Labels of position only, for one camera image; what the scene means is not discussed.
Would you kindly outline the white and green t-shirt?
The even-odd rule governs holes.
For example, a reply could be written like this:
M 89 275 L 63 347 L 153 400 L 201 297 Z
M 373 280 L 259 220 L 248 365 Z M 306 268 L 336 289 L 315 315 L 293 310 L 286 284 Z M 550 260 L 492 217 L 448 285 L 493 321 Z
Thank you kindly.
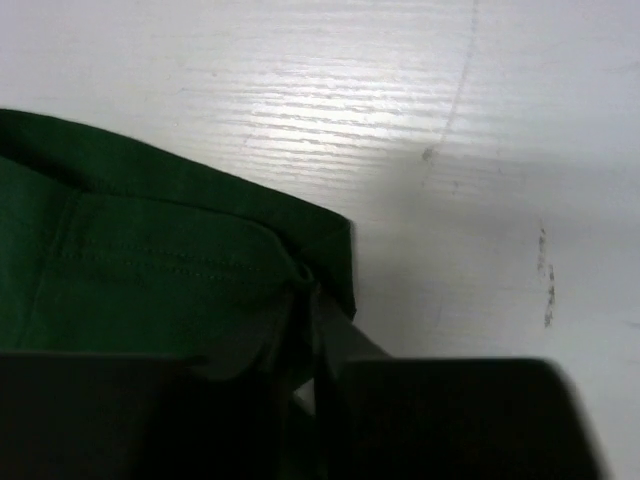
M 351 224 L 89 125 L 1 113 L 1 345 L 282 358 L 311 375 L 308 298 L 356 303 Z

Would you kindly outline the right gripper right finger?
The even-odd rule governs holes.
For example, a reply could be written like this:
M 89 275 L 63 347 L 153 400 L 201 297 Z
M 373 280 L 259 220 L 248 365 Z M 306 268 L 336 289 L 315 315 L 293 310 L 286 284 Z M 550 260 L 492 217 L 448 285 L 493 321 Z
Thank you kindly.
M 314 297 L 314 396 L 331 479 L 602 479 L 573 388 L 536 358 L 395 358 Z

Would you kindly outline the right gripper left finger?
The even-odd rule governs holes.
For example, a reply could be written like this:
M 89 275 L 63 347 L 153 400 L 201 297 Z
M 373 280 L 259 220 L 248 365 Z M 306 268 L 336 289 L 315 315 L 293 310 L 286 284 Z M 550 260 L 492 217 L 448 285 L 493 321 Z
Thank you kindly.
M 207 357 L 8 352 L 5 479 L 302 479 L 291 394 L 257 365 Z

